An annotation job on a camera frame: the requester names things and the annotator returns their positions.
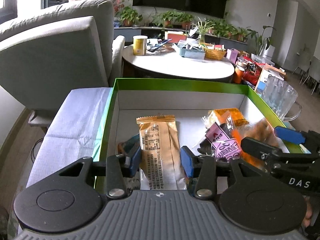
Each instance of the human hand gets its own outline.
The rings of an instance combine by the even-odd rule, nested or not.
[[[306,215],[305,215],[305,217],[304,217],[304,219],[302,221],[302,225],[305,228],[307,228],[311,224],[312,207],[311,207],[311,204],[310,204],[310,197],[306,196],[304,199],[307,202],[307,212],[306,212]]]

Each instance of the round black disc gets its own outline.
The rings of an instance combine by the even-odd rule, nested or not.
[[[43,179],[16,198],[14,211],[23,228],[63,233],[93,220],[102,208],[98,192],[77,177]]]
[[[296,229],[307,210],[298,191],[267,176],[237,181],[222,193],[219,207],[240,228],[270,235]]]

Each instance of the white tablecloth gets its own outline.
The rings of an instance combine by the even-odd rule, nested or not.
[[[84,156],[99,160],[112,88],[72,90],[50,125],[27,187]]]

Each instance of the brown paper snack bag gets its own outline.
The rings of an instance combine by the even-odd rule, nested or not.
[[[174,115],[137,118],[141,190],[186,189]]]

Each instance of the green box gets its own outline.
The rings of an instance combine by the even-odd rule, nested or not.
[[[100,160],[113,155],[117,144],[139,133],[136,118],[174,114],[180,146],[193,145],[206,130],[201,117],[208,110],[237,107],[255,123],[265,117],[273,127],[285,125],[248,86],[194,80],[116,79],[105,121]],[[284,142],[284,152],[302,153],[299,146]]]

